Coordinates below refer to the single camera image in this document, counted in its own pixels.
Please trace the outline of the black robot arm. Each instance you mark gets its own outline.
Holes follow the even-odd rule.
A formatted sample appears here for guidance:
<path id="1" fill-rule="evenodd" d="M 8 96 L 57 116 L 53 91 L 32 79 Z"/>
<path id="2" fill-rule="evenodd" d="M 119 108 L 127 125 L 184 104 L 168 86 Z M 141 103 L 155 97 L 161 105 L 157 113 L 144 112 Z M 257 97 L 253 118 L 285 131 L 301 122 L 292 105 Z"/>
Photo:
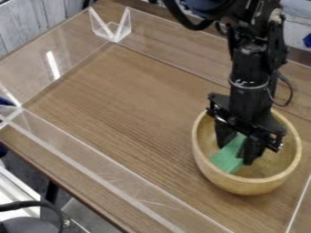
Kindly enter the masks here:
<path id="1" fill-rule="evenodd" d="M 287 63 L 280 0 L 163 0 L 189 30 L 213 26 L 227 37 L 232 70 L 229 94 L 208 94 L 207 114 L 215 118 L 217 145 L 245 136 L 236 156 L 251 165 L 267 149 L 279 151 L 287 129 L 272 115 L 277 103 L 279 69 Z"/>

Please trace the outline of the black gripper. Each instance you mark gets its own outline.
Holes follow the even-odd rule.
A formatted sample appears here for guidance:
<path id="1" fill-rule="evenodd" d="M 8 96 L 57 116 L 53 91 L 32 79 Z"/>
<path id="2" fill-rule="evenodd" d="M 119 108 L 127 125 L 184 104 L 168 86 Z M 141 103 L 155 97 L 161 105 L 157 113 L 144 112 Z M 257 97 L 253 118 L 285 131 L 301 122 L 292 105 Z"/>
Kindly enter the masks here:
<path id="1" fill-rule="evenodd" d="M 277 82 L 267 79 L 249 85 L 229 81 L 229 95 L 208 94 L 207 115 L 215 119 L 215 132 L 219 148 L 236 137 L 245 136 L 240 156 L 249 166 L 253 160 L 269 149 L 280 150 L 287 129 L 272 115 Z"/>

